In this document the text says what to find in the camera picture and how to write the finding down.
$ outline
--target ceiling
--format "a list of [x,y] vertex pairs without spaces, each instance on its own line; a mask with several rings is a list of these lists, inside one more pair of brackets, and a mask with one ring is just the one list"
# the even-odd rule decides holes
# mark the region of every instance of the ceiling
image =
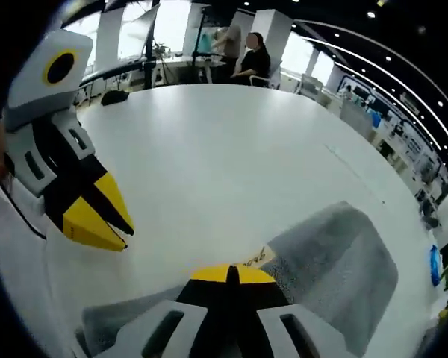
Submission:
[[[75,14],[73,20],[86,16],[89,12],[102,10],[105,6],[105,0],[79,1],[87,6],[80,13]],[[116,0],[116,2],[124,4],[127,1]],[[193,2],[212,4],[224,13],[234,13],[237,8],[252,12],[276,9],[292,19],[305,20],[305,26],[308,27],[298,25],[294,29],[295,32],[312,38],[317,32],[320,39],[350,50],[382,67],[413,90],[448,130],[448,0],[438,2],[387,0],[381,7],[377,5],[377,0],[299,0],[299,2],[294,0],[193,0]],[[375,19],[368,17],[368,11],[375,13]],[[354,33],[364,35],[380,45]],[[317,47],[331,56],[335,53],[335,50],[332,52],[326,46],[317,44]],[[385,47],[404,57],[411,64]],[[337,51],[337,54],[337,62],[344,60],[350,68],[360,73],[362,69],[365,69],[364,75],[370,80],[388,92],[395,89],[395,92],[391,93],[397,98],[403,92],[408,92],[397,81],[365,61],[342,51]],[[390,62],[386,61],[387,56],[391,57]],[[447,134],[431,112],[414,96],[410,95],[410,97],[417,104],[420,116],[424,117],[419,118],[421,123],[441,146],[441,151],[436,146],[434,149],[448,167]],[[439,101],[443,103],[443,107],[438,106]]]

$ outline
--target cable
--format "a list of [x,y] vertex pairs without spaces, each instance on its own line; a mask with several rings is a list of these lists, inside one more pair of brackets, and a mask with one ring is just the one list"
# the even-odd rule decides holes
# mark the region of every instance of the cable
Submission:
[[41,232],[39,232],[37,229],[35,229],[35,227],[27,220],[25,215],[22,213],[22,211],[16,205],[15,201],[12,199],[10,193],[5,188],[5,185],[3,185],[3,183],[1,183],[1,182],[0,182],[0,189],[5,194],[5,196],[7,196],[8,201],[12,204],[13,208],[15,209],[15,211],[17,211],[17,213],[20,215],[20,217],[22,218],[24,223],[26,223],[26,225],[31,230],[31,232],[34,233],[36,236],[40,237],[41,239],[46,240],[46,236],[43,235]]

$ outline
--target window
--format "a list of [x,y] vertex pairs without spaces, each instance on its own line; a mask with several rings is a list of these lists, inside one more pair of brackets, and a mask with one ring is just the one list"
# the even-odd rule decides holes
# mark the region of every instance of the window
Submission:
[[96,59],[96,35],[98,33],[100,16],[101,13],[94,13],[65,27],[65,30],[88,36],[93,41],[93,49],[88,58],[88,66],[92,66]]
[[151,9],[151,1],[138,1],[126,5],[119,32],[118,58],[140,57],[146,41],[143,25],[137,21]]
[[333,68],[334,61],[323,52],[320,52],[317,62],[315,63],[314,71],[312,71],[312,77],[315,77],[325,86],[327,82],[329,82]]
[[291,32],[282,55],[281,67],[293,75],[302,76],[307,69],[313,50],[314,47],[309,41]]
[[189,1],[163,1],[156,17],[156,43],[165,45],[171,52],[182,52],[190,9]]

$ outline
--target white table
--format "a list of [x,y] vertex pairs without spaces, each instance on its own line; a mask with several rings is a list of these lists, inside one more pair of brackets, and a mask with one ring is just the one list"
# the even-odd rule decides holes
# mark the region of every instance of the white table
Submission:
[[[188,67],[192,66],[192,63],[193,63],[192,56],[171,57],[171,58],[165,58],[164,60],[157,60],[156,67],[152,73],[152,87],[154,88],[156,85],[156,77],[158,76],[158,70],[160,70],[161,75],[163,75],[163,72],[167,71],[168,69],[172,70],[181,67]],[[204,68],[206,72],[206,78],[208,80],[208,83],[210,84],[212,84],[211,67],[218,67],[223,64],[224,62],[213,60],[210,57],[196,58],[196,67]]]
[[312,100],[201,84],[132,93],[79,113],[136,225],[122,253],[48,234],[53,296],[70,330],[85,307],[150,295],[235,263],[318,210],[348,201],[386,244],[399,282],[365,357],[412,357],[436,293],[431,239],[398,174]]

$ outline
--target office desk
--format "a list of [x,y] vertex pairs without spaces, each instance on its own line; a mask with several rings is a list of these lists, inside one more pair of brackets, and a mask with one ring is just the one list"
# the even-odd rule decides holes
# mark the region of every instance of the office desk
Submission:
[[315,212],[348,201],[372,220],[399,271],[365,357],[412,357],[434,300],[432,241],[396,172],[338,117],[303,96],[216,84],[135,92],[78,117],[121,188],[136,234],[114,253],[49,231],[53,296],[70,330],[85,307],[247,260]]
[[[171,57],[171,58],[165,58],[164,60],[157,60],[156,67],[152,74],[152,87],[154,88],[156,85],[156,77],[158,76],[158,71],[161,71],[161,75],[163,75],[163,72],[168,69],[172,70],[182,67],[191,67],[192,64],[193,64],[192,56]],[[210,84],[212,84],[211,68],[218,67],[223,64],[224,62],[212,60],[209,57],[196,58],[196,67],[205,69],[206,78],[208,80],[208,83]]]

